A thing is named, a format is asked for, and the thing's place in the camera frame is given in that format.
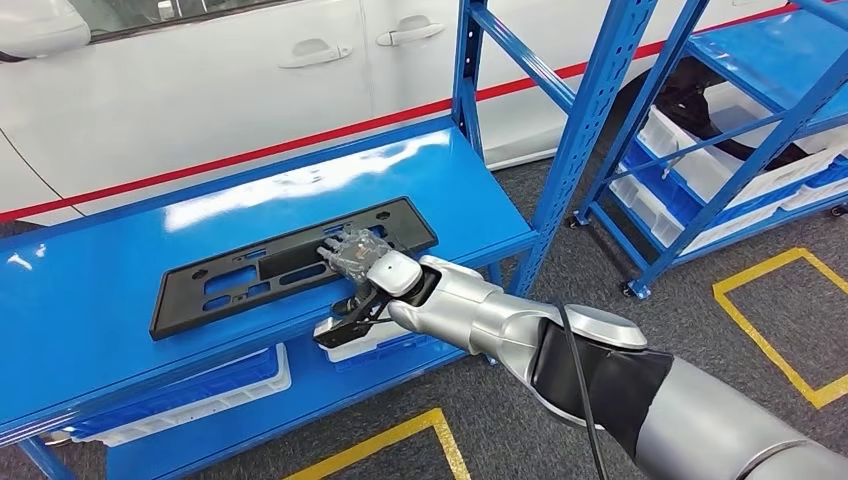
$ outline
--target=shelf caster wheel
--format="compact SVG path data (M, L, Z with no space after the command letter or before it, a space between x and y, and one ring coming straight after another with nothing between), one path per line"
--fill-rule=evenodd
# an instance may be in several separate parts
M628 283L629 282L621 282L621 285L619 285L619 288L621 289L621 293L623 293L624 296L628 297L628 298L635 297L636 292L634 292L633 290L630 289L630 285L628 285Z
M577 228L585 227L586 225L588 225L589 220L586 219L581 222L580 219L577 218L577 215L572 215L565 219L565 224L568 225L568 228L570 228L571 230L575 230Z
M633 280L621 284L621 293L623 293L625 297L644 300L651 294L651 290L649 290L648 287L643 286L642 288L636 289L633 287L633 284Z

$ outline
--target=storage bin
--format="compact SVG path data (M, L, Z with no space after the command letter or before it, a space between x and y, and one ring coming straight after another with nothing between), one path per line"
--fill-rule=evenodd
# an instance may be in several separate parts
M281 392L291 386L280 343L185 380L133 403L83 419L64 430L77 442L118 445Z
M614 180L610 183L610 190L622 206L630 211L631 217L635 217L634 223L637 227L660 250L670 246L683 231L684 225L633 175ZM784 201L785 199L781 199L760 205L736 218L704 230L681 254L692 253L771 217Z
M840 156L827 170L802 185L798 195L784 202L780 208L786 211L797 210L845 193L848 193L848 159Z
M713 122L725 132L770 115L768 110L729 82L708 88L705 91L705 97L710 105ZM761 127L737 137L736 140L756 147L775 125ZM645 127L639 133L638 140L657 158L700 141L653 106ZM798 183L800 187L800 183L803 183L801 180L826 169L836 155L848 148L848 127L840 127L799 139L795 141L795 144L807 152L814 153L783 168L762 172L728 204L728 208L736 207L775 190L785 189L791 184ZM715 196L742 163L741 160L716 147L705 147L680 159L669 172L666 181L680 183L694 195L696 201L706 203ZM655 189L655 185L648 186L652 190Z

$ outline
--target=black plastic frame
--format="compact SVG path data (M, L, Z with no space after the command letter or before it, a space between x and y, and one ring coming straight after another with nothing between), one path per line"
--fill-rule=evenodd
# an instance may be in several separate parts
M373 229L405 252L438 243L433 229L407 197L252 243L165 272L150 336L160 340L339 278L316 249L343 227ZM251 268L253 278L207 293L210 280ZM204 309L223 297L227 297L226 303L220 307Z

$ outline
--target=robotic arm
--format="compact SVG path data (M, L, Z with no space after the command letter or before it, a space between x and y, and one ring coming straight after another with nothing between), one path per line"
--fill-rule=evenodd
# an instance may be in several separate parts
M317 341L338 344L364 335L387 308L408 330L497 359L550 412L585 425L573 344L594 421L650 478L848 477L848 459L686 361L649 349L633 322L590 307L558 309L507 295L474 270L436 257L415 261L382 246L375 255L379 242L370 233L344 233L341 242L328 243L332 251L320 250L357 283L358 297L365 298L365 285L373 290L370 303L360 302Z

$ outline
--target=black cover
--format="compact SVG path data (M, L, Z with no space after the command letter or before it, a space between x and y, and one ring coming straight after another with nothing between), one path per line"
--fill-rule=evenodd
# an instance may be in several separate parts
M553 322L542 327L532 386L560 410L583 417L574 358L565 330ZM653 350L623 350L575 335L595 422L631 458L648 408L671 369L674 356Z
M162 277L150 336L159 340L339 278L316 250L342 228L371 229L400 251L417 252L437 243L403 197L175 268ZM231 279L218 282L220 288L214 282L207 286L227 276Z

